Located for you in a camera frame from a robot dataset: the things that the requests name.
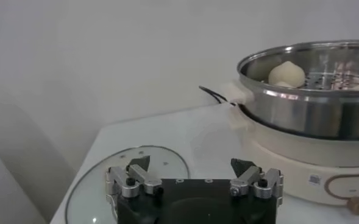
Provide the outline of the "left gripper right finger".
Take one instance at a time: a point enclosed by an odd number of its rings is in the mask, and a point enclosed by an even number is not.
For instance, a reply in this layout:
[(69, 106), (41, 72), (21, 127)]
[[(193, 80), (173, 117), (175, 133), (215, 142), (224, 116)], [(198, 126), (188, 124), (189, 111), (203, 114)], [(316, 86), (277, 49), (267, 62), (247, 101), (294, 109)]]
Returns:
[(252, 161), (232, 158), (230, 165), (236, 178), (230, 180), (230, 194), (242, 197), (252, 194), (255, 198), (276, 199), (276, 206), (283, 203), (284, 176), (278, 169), (270, 168), (267, 172)]

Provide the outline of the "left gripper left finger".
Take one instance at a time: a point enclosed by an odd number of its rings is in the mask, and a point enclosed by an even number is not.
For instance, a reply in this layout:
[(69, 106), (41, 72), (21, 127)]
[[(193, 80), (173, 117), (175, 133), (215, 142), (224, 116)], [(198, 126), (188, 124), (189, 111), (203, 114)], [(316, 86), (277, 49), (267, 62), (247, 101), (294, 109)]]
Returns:
[(150, 156), (130, 160), (125, 168), (109, 167), (105, 172), (106, 199), (112, 207), (112, 214), (119, 219), (119, 201), (138, 198), (142, 194), (160, 197), (163, 181), (148, 172)]

